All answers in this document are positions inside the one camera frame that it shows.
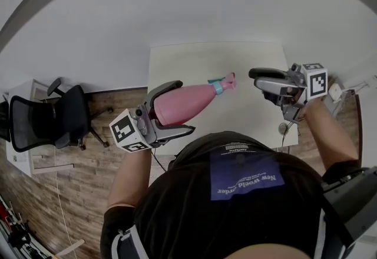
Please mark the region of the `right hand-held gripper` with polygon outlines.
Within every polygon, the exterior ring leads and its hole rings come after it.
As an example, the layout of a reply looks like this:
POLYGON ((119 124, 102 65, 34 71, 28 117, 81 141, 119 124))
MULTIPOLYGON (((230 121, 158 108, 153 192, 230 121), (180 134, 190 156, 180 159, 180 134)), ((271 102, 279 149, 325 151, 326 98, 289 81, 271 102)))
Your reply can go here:
POLYGON ((300 111, 310 100, 328 94, 328 71, 317 62, 293 64, 287 74, 274 68, 252 68, 249 77, 266 100, 280 105, 283 118, 293 123, 299 122, 300 111))

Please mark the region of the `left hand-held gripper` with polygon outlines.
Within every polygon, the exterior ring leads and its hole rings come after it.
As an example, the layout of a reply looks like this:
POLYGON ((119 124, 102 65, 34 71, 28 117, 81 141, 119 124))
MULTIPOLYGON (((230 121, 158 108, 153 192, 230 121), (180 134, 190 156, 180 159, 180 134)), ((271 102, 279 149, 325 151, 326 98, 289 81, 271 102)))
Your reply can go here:
POLYGON ((154 100, 160 95, 183 86, 182 81, 166 82, 148 92, 144 103, 135 108, 125 109, 109 127, 115 144, 127 152, 159 148, 170 140, 185 137, 195 131, 189 125, 160 126, 154 113, 154 100))

